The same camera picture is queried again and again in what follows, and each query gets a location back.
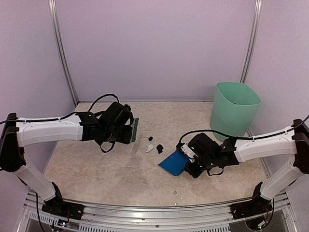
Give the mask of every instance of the green bin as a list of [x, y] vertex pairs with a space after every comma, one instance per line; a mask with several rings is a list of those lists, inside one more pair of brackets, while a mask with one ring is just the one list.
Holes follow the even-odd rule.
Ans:
[[[261, 99], [247, 85], [239, 82], [217, 84], [211, 113], [211, 128], [232, 136], [243, 136]], [[220, 141], [226, 137], [214, 133]]]

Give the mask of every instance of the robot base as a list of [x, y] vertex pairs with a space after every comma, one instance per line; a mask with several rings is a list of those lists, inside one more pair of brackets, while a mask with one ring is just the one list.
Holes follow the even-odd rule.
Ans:
[[267, 210], [272, 210], [272, 206], [270, 204], [254, 203], [252, 201], [231, 205], [233, 219], [252, 217], [255, 215], [263, 214]]
[[76, 204], [65, 201], [63, 201], [63, 204], [64, 204], [63, 208], [65, 208], [65, 210], [63, 211], [59, 211], [59, 208], [57, 208], [57, 210], [54, 210], [53, 207], [51, 208], [47, 204], [43, 205], [42, 211], [64, 218], [72, 218], [75, 220], [82, 219], [82, 215], [84, 212], [84, 206], [82, 204]]

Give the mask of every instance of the small white object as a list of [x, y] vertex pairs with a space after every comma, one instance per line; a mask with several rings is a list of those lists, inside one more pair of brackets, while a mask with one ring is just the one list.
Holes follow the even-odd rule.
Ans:
[[182, 146], [182, 151], [183, 151], [188, 157], [191, 158], [191, 159], [190, 159], [190, 162], [193, 163], [193, 162], [194, 162], [194, 155], [195, 155], [195, 153], [194, 153], [193, 150], [191, 150], [191, 149], [188, 147], [188, 144], [184, 144], [184, 145]]
[[265, 221], [262, 221], [260, 224], [258, 224], [257, 226], [258, 227], [262, 227], [262, 226], [264, 226], [265, 225]]
[[152, 144], [148, 144], [147, 147], [146, 147], [146, 152], [151, 152], [152, 150], [154, 149], [154, 145]]

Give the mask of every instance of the beige tiled floor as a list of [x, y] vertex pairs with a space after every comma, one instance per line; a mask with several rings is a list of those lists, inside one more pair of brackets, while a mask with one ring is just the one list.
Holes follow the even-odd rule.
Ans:
[[[89, 106], [81, 103], [76, 110]], [[98, 103], [92, 111], [108, 106]], [[198, 179], [186, 172], [174, 177], [157, 165], [175, 151], [182, 134], [210, 128], [212, 103], [131, 102], [130, 106], [134, 117], [140, 118], [135, 143], [116, 144], [103, 154], [94, 141], [58, 142], [44, 175], [59, 186], [64, 198], [131, 206], [196, 205], [250, 197], [255, 185], [265, 180], [258, 159], [226, 167], [221, 176], [204, 172]], [[163, 153], [145, 152], [150, 136], [155, 147], [163, 145]]]

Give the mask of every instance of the aluminum frame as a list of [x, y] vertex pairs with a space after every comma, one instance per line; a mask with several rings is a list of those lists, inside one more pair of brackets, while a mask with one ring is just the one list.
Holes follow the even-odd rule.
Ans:
[[63, 48], [63, 43], [61, 39], [61, 33], [60, 33], [60, 26], [59, 26], [59, 20], [57, 15], [57, 7], [56, 7], [56, 0], [48, 0], [49, 3], [49, 11], [52, 19], [52, 25], [54, 29], [55, 39], [56, 39], [56, 45], [59, 53], [59, 58], [61, 61], [61, 65], [63, 68], [64, 76], [67, 82], [67, 86], [70, 92], [71, 99], [73, 101], [74, 106], [76, 107], [78, 104], [78, 97], [74, 88], [74, 84], [71, 78], [71, 74], [69, 71], [66, 55]]
[[258, 30], [258, 26], [260, 22], [261, 9], [262, 9], [262, 0], [255, 0], [255, 8], [254, 8], [249, 44], [248, 44], [248, 49], [246, 53], [245, 63], [241, 71], [241, 78], [240, 78], [241, 83], [245, 83], [247, 79], [250, 63], [251, 63], [252, 56], [253, 56], [254, 45], [255, 45], [256, 36], [257, 36], [257, 30]]
[[[249, 198], [214, 203], [206, 205], [178, 206], [178, 207], [134, 207], [134, 206], [114, 206], [95, 203], [81, 203], [85, 206], [82, 220], [71, 219], [73, 228], [71, 231], [162, 231], [190, 232], [201, 231], [213, 228], [226, 228], [230, 223], [242, 221], [244, 219], [233, 220], [230, 212], [230, 205], [243, 202]], [[39, 199], [41, 209], [43, 200]], [[281, 192], [275, 197], [275, 211], [285, 210], [284, 213], [291, 215], [287, 221], [289, 232], [297, 232], [297, 226], [293, 220], [293, 212], [290, 209], [289, 200], [285, 192]], [[52, 221], [65, 219], [57, 217], [40, 210], [43, 223], [52, 224]], [[29, 192], [20, 215], [17, 232], [26, 232], [30, 219], [38, 220], [36, 214], [36, 196], [33, 191]]]

